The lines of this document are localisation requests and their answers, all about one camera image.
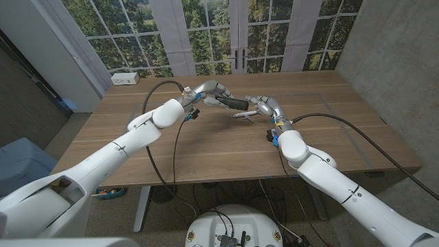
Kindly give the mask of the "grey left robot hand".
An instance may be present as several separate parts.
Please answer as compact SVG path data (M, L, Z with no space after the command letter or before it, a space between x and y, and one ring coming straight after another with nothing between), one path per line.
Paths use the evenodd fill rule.
M188 88L183 96L182 105L184 108L193 108L199 102L212 108L222 108L230 110L230 106L221 102L217 98L234 99L233 94L217 80L208 80L196 86L194 89Z

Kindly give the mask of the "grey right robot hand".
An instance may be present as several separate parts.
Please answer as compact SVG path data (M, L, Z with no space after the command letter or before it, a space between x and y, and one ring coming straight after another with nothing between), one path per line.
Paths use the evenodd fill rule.
M293 126L290 123L287 115L282 109L281 105L273 98L267 96L246 96L246 99L255 107L255 110L262 114L270 116L270 119L274 122L276 127L281 132L293 130Z

